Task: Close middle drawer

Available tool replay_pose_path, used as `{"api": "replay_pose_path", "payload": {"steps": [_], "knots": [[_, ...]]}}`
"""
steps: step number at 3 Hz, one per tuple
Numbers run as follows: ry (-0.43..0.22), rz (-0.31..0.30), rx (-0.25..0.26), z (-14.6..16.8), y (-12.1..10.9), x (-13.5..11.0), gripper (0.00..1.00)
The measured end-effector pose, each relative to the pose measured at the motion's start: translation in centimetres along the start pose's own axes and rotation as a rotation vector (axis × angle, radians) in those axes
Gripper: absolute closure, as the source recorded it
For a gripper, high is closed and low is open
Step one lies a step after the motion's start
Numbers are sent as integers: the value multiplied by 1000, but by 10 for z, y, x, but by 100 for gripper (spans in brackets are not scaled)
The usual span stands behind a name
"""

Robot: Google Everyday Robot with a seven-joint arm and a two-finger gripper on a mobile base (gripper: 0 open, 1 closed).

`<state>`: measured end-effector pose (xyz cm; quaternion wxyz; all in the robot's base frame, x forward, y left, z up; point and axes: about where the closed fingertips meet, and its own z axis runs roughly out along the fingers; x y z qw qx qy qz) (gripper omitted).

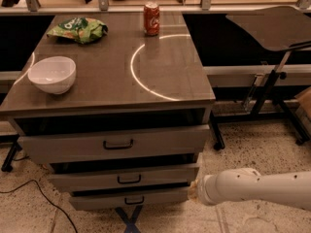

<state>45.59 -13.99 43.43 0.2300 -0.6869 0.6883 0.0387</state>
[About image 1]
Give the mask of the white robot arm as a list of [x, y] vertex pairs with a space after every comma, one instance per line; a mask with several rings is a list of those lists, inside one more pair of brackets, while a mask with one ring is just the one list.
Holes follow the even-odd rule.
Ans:
[[188, 197], [206, 206], [262, 200], [311, 211], [311, 172], [261, 175], [253, 168], [224, 170], [193, 181]]

